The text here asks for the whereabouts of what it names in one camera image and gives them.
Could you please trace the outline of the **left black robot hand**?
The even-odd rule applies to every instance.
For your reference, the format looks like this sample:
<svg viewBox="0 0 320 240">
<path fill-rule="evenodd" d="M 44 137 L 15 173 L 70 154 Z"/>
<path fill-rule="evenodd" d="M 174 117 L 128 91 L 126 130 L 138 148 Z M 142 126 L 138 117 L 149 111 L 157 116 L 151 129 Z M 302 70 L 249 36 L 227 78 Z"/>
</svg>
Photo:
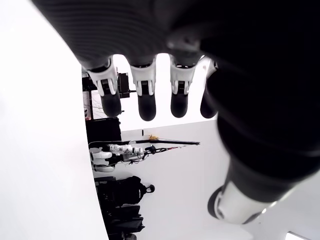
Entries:
<svg viewBox="0 0 320 240">
<path fill-rule="evenodd" d="M 317 0 L 36 0 L 96 86 L 121 112 L 116 54 L 126 57 L 140 117 L 156 115 L 156 55 L 170 57 L 171 113 L 183 117 L 196 64 L 213 62 L 200 111 L 217 116 L 230 155 L 208 201 L 245 225 L 320 170 L 320 3 Z"/>
</svg>

